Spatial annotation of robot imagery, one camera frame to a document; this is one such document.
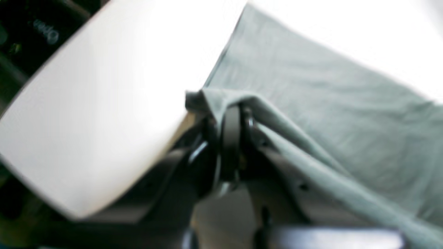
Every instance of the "gray cloth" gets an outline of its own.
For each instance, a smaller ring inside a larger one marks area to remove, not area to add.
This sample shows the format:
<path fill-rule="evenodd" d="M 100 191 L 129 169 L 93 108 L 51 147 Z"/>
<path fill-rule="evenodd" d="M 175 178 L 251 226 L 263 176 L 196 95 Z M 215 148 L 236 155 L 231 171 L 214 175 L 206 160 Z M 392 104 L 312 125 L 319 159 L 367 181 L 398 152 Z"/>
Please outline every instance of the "gray cloth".
<path fill-rule="evenodd" d="M 219 123 L 251 106 L 294 167 L 355 213 L 443 248 L 440 106 L 249 5 L 202 93 Z"/>

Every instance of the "gray fabric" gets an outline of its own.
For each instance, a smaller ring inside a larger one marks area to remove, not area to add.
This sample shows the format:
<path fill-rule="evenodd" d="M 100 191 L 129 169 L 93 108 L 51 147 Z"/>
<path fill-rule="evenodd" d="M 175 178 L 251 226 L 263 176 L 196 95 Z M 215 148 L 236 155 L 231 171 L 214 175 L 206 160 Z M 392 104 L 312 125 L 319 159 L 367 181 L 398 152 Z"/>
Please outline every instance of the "gray fabric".
<path fill-rule="evenodd" d="M 202 92 L 219 122 L 245 101 L 294 167 L 356 213 L 443 248 L 440 106 L 249 5 Z"/>

